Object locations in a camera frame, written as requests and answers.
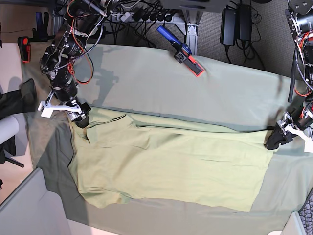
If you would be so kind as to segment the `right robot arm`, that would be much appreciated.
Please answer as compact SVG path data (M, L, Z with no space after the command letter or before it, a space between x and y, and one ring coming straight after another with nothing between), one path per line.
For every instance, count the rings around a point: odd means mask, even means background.
M75 78L73 66L88 56L91 50L86 49L87 40L98 27L98 37L102 37L103 21L111 5L110 0L72 0L67 5L65 22L40 59L41 73L48 77L51 87L47 99L38 107L42 117L50 118L53 112L63 111L78 127L88 126L91 108L77 98L78 85L87 82Z

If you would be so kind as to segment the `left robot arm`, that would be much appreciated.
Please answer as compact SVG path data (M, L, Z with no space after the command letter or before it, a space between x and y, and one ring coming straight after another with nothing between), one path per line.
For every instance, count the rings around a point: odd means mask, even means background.
M267 150L293 141L299 136L304 142L304 151L313 152L313 2L311 0L290 0L285 15L295 43L291 68L291 82L288 102L294 93L305 100L299 108L283 113L283 118L266 142ZM307 86L307 93L301 94L295 87L295 71Z

